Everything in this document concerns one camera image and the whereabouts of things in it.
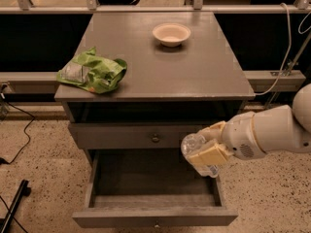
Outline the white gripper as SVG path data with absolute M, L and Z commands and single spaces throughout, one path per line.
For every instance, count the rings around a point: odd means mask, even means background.
M 187 156 L 193 166 L 221 165 L 231 156 L 242 160 L 264 158 L 254 133 L 254 112 L 234 116 L 227 123 L 220 121 L 198 131 L 207 142 Z

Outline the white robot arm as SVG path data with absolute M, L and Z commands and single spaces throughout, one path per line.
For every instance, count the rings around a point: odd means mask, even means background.
M 194 167 L 220 165 L 232 156 L 263 158 L 277 150 L 310 152 L 311 84 L 295 95 L 290 106 L 240 114 L 189 134 L 181 150 Z

